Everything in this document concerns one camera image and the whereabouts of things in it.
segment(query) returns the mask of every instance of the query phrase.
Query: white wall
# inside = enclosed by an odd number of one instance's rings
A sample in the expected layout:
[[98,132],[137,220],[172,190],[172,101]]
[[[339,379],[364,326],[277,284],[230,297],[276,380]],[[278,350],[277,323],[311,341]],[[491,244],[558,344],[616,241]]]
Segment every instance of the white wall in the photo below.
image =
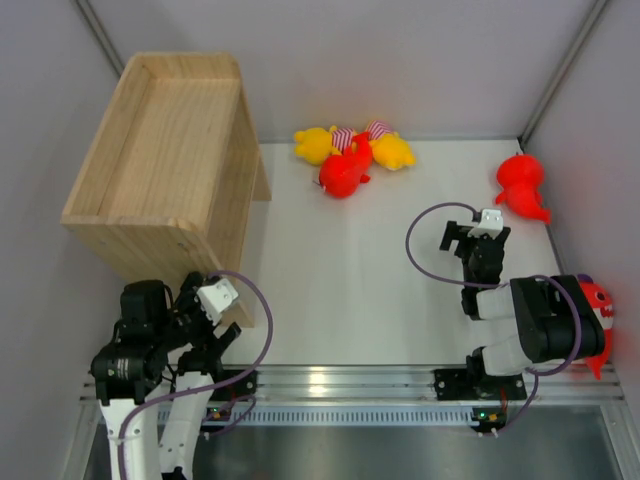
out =
[[640,424],[640,2],[611,2],[529,151],[547,169],[569,271],[614,298],[614,364]]
[[406,137],[524,129],[592,0],[92,0],[126,60],[228,50],[262,140],[388,120]]
[[123,285],[58,225],[116,80],[71,2],[1,3],[1,476],[56,479]]

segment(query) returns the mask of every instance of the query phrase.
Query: yellow duck toy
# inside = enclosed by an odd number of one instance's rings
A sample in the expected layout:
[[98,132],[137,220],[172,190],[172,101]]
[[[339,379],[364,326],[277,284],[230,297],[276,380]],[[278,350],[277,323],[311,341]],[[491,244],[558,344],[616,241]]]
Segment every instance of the yellow duck toy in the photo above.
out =
[[356,134],[352,128],[338,128],[332,125],[329,130],[322,127],[309,128],[296,132],[295,153],[311,165],[322,165],[330,155],[341,155],[351,145]]
[[415,165],[416,157],[409,144],[400,138],[398,132],[391,131],[386,123],[374,120],[366,131],[369,132],[369,144],[376,163],[389,170]]

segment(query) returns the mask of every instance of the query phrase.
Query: metal frame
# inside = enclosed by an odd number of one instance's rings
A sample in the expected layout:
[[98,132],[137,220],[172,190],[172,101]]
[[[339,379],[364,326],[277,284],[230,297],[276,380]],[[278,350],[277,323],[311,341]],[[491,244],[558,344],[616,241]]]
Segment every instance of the metal frame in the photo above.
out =
[[640,478],[640,438],[629,407],[603,405],[601,410],[622,478]]
[[81,405],[73,440],[69,445],[60,480],[83,479],[89,462],[93,439],[101,418],[102,414],[100,413],[98,402],[92,402],[90,405]]
[[104,53],[105,59],[109,62],[113,73],[115,73],[117,77],[120,77],[124,71],[124,62],[113,46],[113,43],[111,43],[111,39],[102,26],[93,6],[89,3],[89,0],[72,0],[72,3],[78,9],[78,12],[80,12],[87,27],[89,27],[91,35],[93,35],[96,42],[98,42],[98,46],[102,50],[102,53]]
[[576,60],[584,50],[588,40],[591,38],[596,26],[600,23],[600,20],[610,3],[610,0],[594,0],[591,5],[589,12],[587,12],[587,15],[582,21],[578,32],[567,49],[567,52],[562,57],[562,60],[551,76],[549,83],[547,83],[542,97],[540,97],[536,108],[529,117],[529,121],[524,127],[522,134],[518,137],[520,147],[523,150],[526,148],[533,132],[538,128],[538,125],[540,125],[540,121],[544,117],[544,114],[556,98],[556,95],[566,81],[569,73],[576,63]]
[[[433,371],[456,365],[414,366],[270,366],[259,368],[256,398],[262,405],[432,405],[492,406],[497,401],[438,401]],[[533,376],[524,374],[527,390]],[[169,384],[163,384],[166,393]],[[87,377],[80,396],[82,405],[96,401],[95,383]],[[512,402],[514,405],[524,402]],[[542,377],[534,405],[624,405],[624,394],[613,366],[607,365],[602,380],[593,378],[584,365]]]
[[[433,371],[453,365],[413,366],[270,366],[259,368],[256,397],[263,406],[313,409],[323,406],[384,407],[420,406],[450,410],[452,407],[497,406],[499,402],[438,402]],[[524,375],[530,391],[533,377]],[[100,412],[95,384],[87,376],[78,420],[63,480],[82,480]],[[523,402],[510,402],[513,405]],[[219,403],[211,402],[210,406]],[[552,377],[542,377],[533,407],[598,406],[602,410],[623,478],[638,478],[640,450],[638,433],[624,400],[613,366],[607,365],[596,381],[584,365],[571,365]]]

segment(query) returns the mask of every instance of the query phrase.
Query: red stuffed fish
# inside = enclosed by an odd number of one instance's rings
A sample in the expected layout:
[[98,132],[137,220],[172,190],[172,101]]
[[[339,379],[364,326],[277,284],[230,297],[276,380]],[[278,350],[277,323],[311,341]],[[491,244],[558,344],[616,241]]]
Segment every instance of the red stuffed fish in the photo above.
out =
[[538,192],[544,181],[544,169],[534,156],[508,158],[500,165],[497,178],[504,191],[496,197],[496,205],[506,202],[521,217],[551,223],[551,210],[542,208],[542,196]]
[[353,194],[361,183],[367,183],[371,178],[367,170],[373,160],[373,152],[369,145],[369,132],[353,137],[356,150],[349,146],[344,155],[331,155],[322,164],[318,181],[329,195],[336,198],[346,198]]
[[594,283],[591,278],[586,275],[580,275],[578,280],[584,296],[587,297],[589,305],[593,308],[604,330],[604,351],[600,355],[585,359],[589,369],[595,377],[600,380],[600,370],[602,366],[607,363],[611,355],[613,341],[613,301],[607,291],[597,283]]

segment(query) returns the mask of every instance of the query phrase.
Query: red and white striped fabric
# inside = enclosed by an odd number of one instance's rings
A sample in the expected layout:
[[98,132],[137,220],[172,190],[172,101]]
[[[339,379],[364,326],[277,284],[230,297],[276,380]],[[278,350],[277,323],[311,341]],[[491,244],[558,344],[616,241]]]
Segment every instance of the red and white striped fabric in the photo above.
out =
[[380,120],[373,120],[369,122],[365,132],[369,132],[369,140],[378,140],[380,137],[387,133],[393,133],[391,127]]
[[339,128],[331,132],[331,143],[335,148],[340,150],[341,153],[344,153],[346,148],[351,145],[355,134],[356,131],[353,128]]

